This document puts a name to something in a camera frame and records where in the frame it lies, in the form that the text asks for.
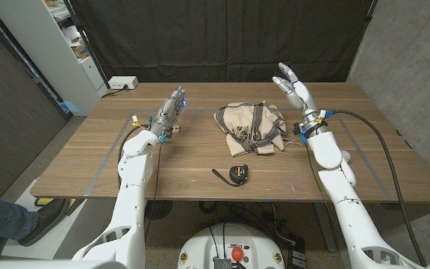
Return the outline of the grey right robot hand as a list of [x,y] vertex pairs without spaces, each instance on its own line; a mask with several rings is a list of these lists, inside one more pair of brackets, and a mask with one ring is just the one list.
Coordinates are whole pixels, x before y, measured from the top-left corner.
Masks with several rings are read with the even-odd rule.
[[318,113],[316,103],[309,89],[298,79],[289,66],[279,62],[278,68],[287,76],[287,79],[273,76],[272,81],[286,95],[289,103],[301,112],[305,135],[312,137],[327,132],[327,123],[322,120]]

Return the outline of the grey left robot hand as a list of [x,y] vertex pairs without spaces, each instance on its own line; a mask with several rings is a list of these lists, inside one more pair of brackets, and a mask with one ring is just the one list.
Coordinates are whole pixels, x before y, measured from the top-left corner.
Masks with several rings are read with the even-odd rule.
[[170,138],[172,136],[171,129],[177,123],[178,116],[185,105],[185,90],[180,84],[159,108],[150,124],[149,131],[160,139],[164,137]]

